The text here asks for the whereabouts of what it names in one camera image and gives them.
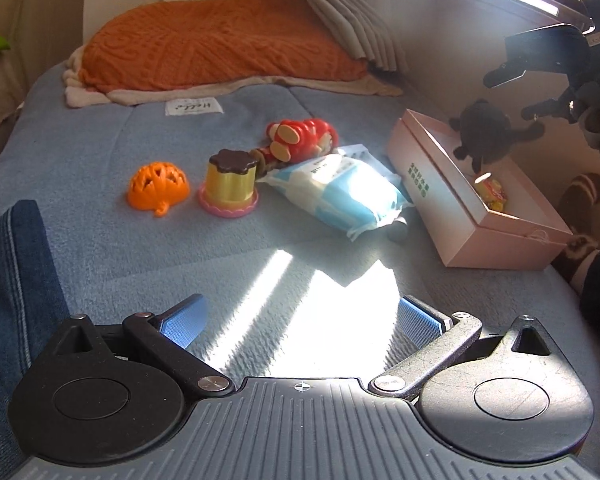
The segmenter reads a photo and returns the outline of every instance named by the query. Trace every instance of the cardboard box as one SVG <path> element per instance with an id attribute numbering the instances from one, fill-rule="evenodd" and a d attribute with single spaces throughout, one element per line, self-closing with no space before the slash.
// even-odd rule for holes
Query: cardboard box
<path id="1" fill-rule="evenodd" d="M 471 160 L 453 150 L 447 124 L 407 110 L 395 125 L 388 155 L 449 267 L 541 270 L 573 237 L 548 200 L 508 157 L 483 168 L 502 184 L 504 213 L 484 205 L 472 186 Z"/>

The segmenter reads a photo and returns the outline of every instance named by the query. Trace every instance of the white label sticker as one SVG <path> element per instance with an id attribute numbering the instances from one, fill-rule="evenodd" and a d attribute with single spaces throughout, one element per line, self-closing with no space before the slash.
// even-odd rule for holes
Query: white label sticker
<path id="1" fill-rule="evenodd" d="M 174 99 L 167 101 L 164 107 L 165 115 L 198 115 L 198 114 L 223 114 L 224 111 L 215 97 L 200 99 Z"/>
<path id="2" fill-rule="evenodd" d="M 589 46 L 596 46 L 597 44 L 600 44 L 600 32 L 596 32 L 595 34 L 588 34 L 587 43 L 589 43 Z"/>

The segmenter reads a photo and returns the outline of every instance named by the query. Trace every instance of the pink scalloped plate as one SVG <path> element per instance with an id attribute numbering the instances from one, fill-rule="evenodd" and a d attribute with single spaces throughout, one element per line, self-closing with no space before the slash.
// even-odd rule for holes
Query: pink scalloped plate
<path id="1" fill-rule="evenodd" d="M 235 211 L 231 209 L 220 209 L 214 205 L 211 205 L 205 200 L 205 183 L 203 182 L 198 188 L 198 201 L 202 206 L 202 209 L 211 213 L 212 215 L 221 216 L 222 218 L 240 218 L 241 216 L 248 215 L 256 207 L 258 203 L 258 190 L 253 189 L 253 197 L 251 204 L 244 209 L 237 209 Z"/>

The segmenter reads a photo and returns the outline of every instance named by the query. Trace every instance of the blue bedspread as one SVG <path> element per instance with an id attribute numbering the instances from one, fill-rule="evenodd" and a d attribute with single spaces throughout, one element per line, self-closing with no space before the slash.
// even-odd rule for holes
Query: blue bedspread
<path id="1" fill-rule="evenodd" d="M 386 160 L 405 107 L 436 115 L 416 92 L 383 98 L 254 86 L 218 98 L 224 114 L 165 116 L 164 104 L 68 109 L 61 73 L 55 67 L 32 88 L 0 156 L 0 214 L 18 199 L 38 201 L 72 312 L 114 323 L 205 294 L 212 311 L 192 350 L 238 381 L 265 373 L 368 380 L 410 352 L 395 328 L 397 298 L 407 292 L 492 325 L 534 314 L 594 399 L 582 459 L 600 470 L 600 346 L 553 269 L 446 269 L 414 210 L 400 243 L 383 230 L 352 243 L 267 186 L 256 210 L 237 220 L 210 216 L 195 199 L 162 219 L 126 204 L 139 166 L 172 162 L 196 187 L 210 155 L 260 145 L 267 123 L 284 118 L 323 118 L 342 144 L 363 143 Z"/>

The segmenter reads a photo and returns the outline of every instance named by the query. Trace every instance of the beige blanket trim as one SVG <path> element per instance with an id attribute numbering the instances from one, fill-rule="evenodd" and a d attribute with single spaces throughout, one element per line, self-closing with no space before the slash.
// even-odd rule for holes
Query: beige blanket trim
<path id="1" fill-rule="evenodd" d="M 356 81 L 320 81 L 315 79 L 298 79 L 286 76 L 254 76 L 228 83 L 215 83 L 210 85 L 192 86 L 183 90 L 167 90 L 157 92 L 144 92 L 140 90 L 114 90 L 107 94 L 90 91 L 78 79 L 78 72 L 82 66 L 82 52 L 84 47 L 78 48 L 67 60 L 67 70 L 62 75 L 66 89 L 66 104 L 69 108 L 83 108 L 91 105 L 116 103 L 125 106 L 134 106 L 142 103 L 155 103 L 171 101 L 172 99 L 195 99 L 200 97 L 217 97 L 227 95 L 238 88 L 250 85 L 279 84 L 282 86 L 303 86 L 316 90 L 325 90 L 341 94 L 355 95 L 381 95 L 398 96 L 402 90 L 386 84 L 367 74 Z"/>

